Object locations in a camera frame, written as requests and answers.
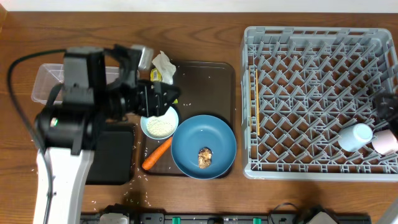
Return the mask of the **light blue plastic cup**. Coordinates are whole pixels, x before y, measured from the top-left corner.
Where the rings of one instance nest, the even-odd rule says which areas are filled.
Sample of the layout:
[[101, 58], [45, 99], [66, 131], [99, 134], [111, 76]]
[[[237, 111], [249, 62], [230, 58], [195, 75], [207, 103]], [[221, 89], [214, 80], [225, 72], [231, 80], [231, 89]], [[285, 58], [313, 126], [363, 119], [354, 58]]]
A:
[[371, 141], [373, 131], [367, 124], [358, 123], [342, 129], [338, 135], [340, 147], [345, 151], [354, 152]]

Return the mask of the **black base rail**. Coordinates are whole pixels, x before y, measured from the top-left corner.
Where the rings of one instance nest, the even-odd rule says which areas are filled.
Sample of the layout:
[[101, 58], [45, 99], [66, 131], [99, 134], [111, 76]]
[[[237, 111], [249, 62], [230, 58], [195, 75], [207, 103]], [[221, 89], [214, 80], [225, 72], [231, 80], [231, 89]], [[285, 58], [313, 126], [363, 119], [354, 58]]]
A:
[[[80, 223], [100, 223], [100, 214], [81, 215]], [[271, 215], [274, 223], [293, 224], [296, 221], [294, 214], [273, 214]], [[371, 224], [371, 218], [367, 215], [360, 216], [337, 216], [338, 223], [342, 224]], [[142, 213], [133, 216], [129, 223], [145, 223], [145, 224], [254, 224], [272, 223], [271, 218], [267, 215], [164, 215], [163, 213]]]

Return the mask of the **black waste tray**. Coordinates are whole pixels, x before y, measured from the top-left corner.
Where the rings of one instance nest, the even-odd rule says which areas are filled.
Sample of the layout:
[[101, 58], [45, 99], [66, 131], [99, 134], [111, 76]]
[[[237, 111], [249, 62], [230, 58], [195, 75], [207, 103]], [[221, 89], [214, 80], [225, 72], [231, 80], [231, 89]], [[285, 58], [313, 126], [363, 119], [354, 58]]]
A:
[[96, 143], [87, 185], [123, 185], [131, 179], [134, 128], [110, 125]]

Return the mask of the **brown food scrap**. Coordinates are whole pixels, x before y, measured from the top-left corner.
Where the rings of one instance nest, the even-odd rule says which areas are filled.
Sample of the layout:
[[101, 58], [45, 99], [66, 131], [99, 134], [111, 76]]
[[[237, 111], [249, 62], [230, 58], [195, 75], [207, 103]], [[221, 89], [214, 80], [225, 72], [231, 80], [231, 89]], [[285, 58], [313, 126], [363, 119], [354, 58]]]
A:
[[206, 169], [211, 165], [212, 151], [207, 147], [201, 149], [198, 153], [198, 166], [200, 169]]

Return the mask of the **dark blue plate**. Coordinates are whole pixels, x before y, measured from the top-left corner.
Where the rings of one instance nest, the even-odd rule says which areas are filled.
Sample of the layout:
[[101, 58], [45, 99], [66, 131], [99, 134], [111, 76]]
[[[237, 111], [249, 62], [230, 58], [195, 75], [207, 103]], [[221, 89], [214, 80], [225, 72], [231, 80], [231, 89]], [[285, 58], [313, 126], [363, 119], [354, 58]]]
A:
[[[211, 164], [199, 168], [200, 150], [212, 152]], [[186, 119], [174, 132], [171, 154], [175, 165], [194, 179], [215, 179], [226, 173], [236, 158], [236, 137], [230, 126], [211, 115], [196, 115]]]

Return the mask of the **dark brown serving tray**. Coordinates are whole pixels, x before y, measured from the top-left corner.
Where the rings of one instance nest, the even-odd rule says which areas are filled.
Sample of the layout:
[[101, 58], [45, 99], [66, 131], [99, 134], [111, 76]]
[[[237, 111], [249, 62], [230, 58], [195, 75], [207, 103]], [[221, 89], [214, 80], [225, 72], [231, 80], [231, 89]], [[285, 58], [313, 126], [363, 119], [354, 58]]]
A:
[[[181, 89], [175, 109], [179, 125], [196, 115], [211, 115], [222, 119], [233, 130], [235, 109], [235, 71], [228, 63], [176, 60], [174, 85]], [[139, 165], [165, 140], [144, 137]], [[187, 177], [175, 165], [170, 149], [162, 155], [147, 175]]]

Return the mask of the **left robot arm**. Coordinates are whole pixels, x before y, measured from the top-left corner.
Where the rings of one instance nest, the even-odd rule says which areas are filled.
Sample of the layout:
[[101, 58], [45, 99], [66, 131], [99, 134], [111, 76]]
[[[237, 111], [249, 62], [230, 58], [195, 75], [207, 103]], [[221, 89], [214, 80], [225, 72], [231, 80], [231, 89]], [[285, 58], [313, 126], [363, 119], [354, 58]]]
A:
[[144, 46], [64, 50], [64, 81], [35, 118], [40, 137], [35, 223], [77, 223], [95, 147], [109, 119], [161, 116], [180, 88], [141, 80], [153, 51]]

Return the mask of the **white paper napkin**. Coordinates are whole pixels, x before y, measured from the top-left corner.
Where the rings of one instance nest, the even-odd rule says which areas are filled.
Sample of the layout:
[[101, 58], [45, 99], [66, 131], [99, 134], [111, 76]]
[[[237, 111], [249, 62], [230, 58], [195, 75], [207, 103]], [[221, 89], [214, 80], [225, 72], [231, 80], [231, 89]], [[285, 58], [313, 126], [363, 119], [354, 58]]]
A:
[[158, 70], [160, 70], [160, 72], [163, 75], [168, 73], [173, 77], [173, 75], [177, 71], [176, 66], [170, 62], [170, 59], [163, 51], [160, 51], [160, 54], [158, 54], [152, 60], [152, 64], [153, 64], [154, 68], [157, 68]]

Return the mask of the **orange carrot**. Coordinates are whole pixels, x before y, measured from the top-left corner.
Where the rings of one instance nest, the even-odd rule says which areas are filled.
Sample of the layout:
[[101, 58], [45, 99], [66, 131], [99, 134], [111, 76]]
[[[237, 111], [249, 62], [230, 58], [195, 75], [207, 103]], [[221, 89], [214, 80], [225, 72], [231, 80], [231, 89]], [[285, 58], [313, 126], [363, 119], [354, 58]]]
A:
[[168, 138], [165, 142], [163, 142], [152, 154], [142, 163], [142, 168], [144, 170], [151, 169], [155, 163], [162, 157], [162, 155], [167, 151], [167, 149], [171, 146], [172, 137]]

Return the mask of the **pink plastic cup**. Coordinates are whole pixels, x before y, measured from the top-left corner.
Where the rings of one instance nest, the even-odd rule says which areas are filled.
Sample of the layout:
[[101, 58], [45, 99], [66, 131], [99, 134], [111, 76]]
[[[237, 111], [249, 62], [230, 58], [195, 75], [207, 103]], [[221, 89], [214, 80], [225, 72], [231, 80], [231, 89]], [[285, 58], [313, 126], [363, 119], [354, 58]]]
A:
[[376, 132], [371, 143], [374, 150], [384, 156], [397, 152], [397, 138], [389, 129]]

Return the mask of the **wooden chopstick in rack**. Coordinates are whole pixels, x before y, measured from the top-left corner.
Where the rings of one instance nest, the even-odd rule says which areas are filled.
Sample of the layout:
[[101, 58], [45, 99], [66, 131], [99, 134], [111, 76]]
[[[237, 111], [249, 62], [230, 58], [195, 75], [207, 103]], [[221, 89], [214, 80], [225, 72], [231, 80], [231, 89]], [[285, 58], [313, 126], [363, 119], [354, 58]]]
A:
[[259, 117], [259, 79], [258, 79], [258, 70], [255, 71], [255, 94], [256, 94], [256, 134], [260, 135], [260, 117]]
[[251, 111], [251, 71], [248, 70], [248, 88], [249, 88], [249, 129], [252, 130], [252, 111]]

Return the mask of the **clear plastic waste bin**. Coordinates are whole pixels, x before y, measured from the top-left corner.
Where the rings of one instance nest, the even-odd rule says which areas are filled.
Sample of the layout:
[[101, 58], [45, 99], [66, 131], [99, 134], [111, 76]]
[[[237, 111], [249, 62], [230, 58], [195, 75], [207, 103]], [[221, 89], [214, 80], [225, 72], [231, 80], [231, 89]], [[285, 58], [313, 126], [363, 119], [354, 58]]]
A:
[[132, 88], [117, 67], [102, 63], [45, 63], [39, 67], [32, 90], [32, 101], [41, 104], [93, 105], [110, 94]]

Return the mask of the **grey plastic dishwasher rack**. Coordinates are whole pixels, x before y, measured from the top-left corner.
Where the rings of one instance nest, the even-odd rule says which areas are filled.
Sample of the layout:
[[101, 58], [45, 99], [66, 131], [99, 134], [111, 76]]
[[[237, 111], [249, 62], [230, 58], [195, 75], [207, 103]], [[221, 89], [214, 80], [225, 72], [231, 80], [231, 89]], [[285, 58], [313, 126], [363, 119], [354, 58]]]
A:
[[[343, 150], [358, 123], [387, 129], [374, 97], [397, 92], [397, 54], [382, 28], [250, 26], [241, 43], [243, 173], [249, 179], [395, 182], [397, 154]], [[249, 129], [248, 70], [252, 130]], [[255, 71], [260, 135], [256, 134]]]

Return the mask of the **light blue rice bowl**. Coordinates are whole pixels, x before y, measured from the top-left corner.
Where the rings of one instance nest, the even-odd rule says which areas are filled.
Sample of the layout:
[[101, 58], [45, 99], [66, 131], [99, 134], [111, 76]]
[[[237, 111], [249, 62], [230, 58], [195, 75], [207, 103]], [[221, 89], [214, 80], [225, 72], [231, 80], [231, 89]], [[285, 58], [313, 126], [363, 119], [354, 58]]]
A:
[[173, 135], [179, 124], [178, 113], [170, 107], [162, 116], [141, 117], [143, 133], [152, 139], [167, 139]]

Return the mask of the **yellow snack wrapper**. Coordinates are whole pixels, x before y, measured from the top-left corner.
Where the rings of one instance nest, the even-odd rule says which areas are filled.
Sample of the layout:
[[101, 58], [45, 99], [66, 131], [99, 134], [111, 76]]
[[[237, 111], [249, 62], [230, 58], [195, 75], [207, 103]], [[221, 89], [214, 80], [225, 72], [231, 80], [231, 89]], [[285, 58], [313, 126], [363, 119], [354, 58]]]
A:
[[169, 85], [173, 85], [173, 77], [166, 73], [165, 75], [163, 75], [160, 70], [158, 70], [157, 68], [153, 68], [150, 72], [150, 80], [152, 82], [162, 82], [162, 83], [166, 83]]

